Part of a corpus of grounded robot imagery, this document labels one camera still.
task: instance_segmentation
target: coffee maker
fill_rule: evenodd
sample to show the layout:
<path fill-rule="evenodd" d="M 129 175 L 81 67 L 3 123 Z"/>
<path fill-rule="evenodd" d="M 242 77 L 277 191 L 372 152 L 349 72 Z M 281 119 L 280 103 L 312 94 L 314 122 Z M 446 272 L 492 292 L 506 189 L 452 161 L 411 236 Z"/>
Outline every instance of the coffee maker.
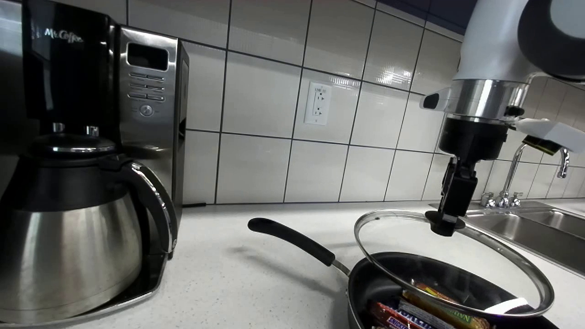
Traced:
<path fill-rule="evenodd" d="M 162 130 L 184 129 L 168 109 L 185 110 L 188 57 L 177 39 L 157 48 L 162 39 L 132 33 L 146 32 L 48 0 L 22 4 L 26 116 L 39 136 L 0 198 L 0 327 L 146 300 L 172 258 L 180 191 L 145 162 L 182 162 L 184 133 Z M 175 178 L 182 164 L 167 171 Z"/>

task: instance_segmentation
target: black frying pan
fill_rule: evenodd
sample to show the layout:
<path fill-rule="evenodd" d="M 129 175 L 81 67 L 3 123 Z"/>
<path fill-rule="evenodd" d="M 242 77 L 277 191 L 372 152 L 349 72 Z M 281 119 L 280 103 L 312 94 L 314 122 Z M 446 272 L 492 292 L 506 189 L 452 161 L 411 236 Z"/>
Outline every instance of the black frying pan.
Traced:
<path fill-rule="evenodd" d="M 349 327 L 351 329 L 370 329 L 371 323 L 368 322 L 367 318 L 361 316 L 364 314 L 367 302 L 369 300 L 385 301 L 392 297 L 399 296 L 402 293 L 402 288 L 390 280 L 382 271 L 378 270 L 375 265 L 370 263 L 366 258 L 360 260 L 350 271 L 346 266 L 341 264 L 335 259 L 335 254 L 306 237 L 299 232 L 286 227 L 280 223 L 267 218 L 252 218 L 248 222 L 248 228 L 254 232 L 264 233 L 272 235 L 274 237 L 283 239 L 290 242 L 291 244 L 301 248 L 305 252 L 309 253 L 313 257 L 317 258 L 326 266 L 335 266 L 349 277 L 347 284 L 347 317 L 349 320 Z M 428 271 L 445 271 L 449 268 L 454 268 L 446 263 L 436 261 L 431 258 L 426 258 L 418 255 L 411 255 L 401 252 L 380 252 L 375 253 L 372 256 L 375 257 L 383 266 L 393 271 L 412 271 L 412 275 L 415 279 L 424 282 L 424 273 Z M 481 287 L 484 289 L 486 285 L 491 283 L 486 282 L 480 277 L 473 276 L 477 284 L 469 282 L 469 274 L 464 278 L 454 277 L 453 275 L 444 275 L 445 282 L 442 282 L 445 286 L 457 286 L 454 285 L 454 281 L 459 279 L 466 280 L 466 286 L 470 287 L 470 291 L 466 291 L 467 295 L 475 296 L 473 303 L 477 305 L 483 305 L 484 303 L 494 305 L 497 300 L 503 299 L 508 300 L 512 295 L 501 290 L 498 295 L 489 295 L 483 293 L 483 290 L 474 291 L 474 287 Z M 544 317 L 532 317 L 532 318 L 515 318 L 515 319 L 501 319 L 497 317 L 488 318 L 488 321 L 492 325 L 496 325 L 498 329 L 512 329 L 512 328 L 542 328 L 542 329 L 558 329 L 550 321 Z"/>

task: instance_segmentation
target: carafe handle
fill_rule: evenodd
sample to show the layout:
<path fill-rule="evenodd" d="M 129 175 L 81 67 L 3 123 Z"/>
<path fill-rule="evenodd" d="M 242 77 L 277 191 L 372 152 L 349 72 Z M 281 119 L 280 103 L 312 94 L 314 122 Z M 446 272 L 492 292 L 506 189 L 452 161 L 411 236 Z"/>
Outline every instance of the carafe handle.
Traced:
<path fill-rule="evenodd" d="M 101 158 L 99 168 L 115 181 L 134 187 L 138 199 L 154 219 L 163 251 L 172 253 L 177 244 L 177 215 L 159 178 L 145 165 L 124 155 Z"/>

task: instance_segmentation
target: round button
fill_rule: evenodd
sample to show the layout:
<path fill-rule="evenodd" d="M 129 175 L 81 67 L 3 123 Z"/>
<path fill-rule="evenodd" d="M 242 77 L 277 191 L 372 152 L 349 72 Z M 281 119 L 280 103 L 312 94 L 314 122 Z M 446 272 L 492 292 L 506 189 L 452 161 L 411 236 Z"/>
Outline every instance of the round button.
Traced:
<path fill-rule="evenodd" d="M 150 105 L 142 105 L 140 107 L 140 114 L 144 115 L 144 116 L 151 116 L 152 113 L 154 113 L 154 111 L 152 110 L 152 107 Z"/>

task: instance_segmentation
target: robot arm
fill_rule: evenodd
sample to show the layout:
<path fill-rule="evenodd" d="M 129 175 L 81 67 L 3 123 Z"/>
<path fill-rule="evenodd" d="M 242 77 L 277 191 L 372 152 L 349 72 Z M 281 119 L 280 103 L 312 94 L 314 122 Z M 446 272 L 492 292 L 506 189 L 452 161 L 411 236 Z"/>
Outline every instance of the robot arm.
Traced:
<path fill-rule="evenodd" d="M 439 147 L 453 155 L 439 209 L 426 213 L 435 233 L 451 236 L 462 224 L 458 217 L 467 212 L 477 185 L 475 164 L 497 158 L 508 126 L 524 113 L 531 80 L 545 74 L 585 80 L 585 22 L 576 14 L 583 12 L 585 2 L 578 0 L 478 0 L 451 86 L 423 97 L 420 104 L 448 114 Z M 539 122 L 517 129 L 533 134 Z M 562 131 L 573 129 L 552 124 Z M 585 138 L 583 132 L 555 136 L 553 142 L 560 145 L 569 143 L 566 138 L 572 145 Z"/>

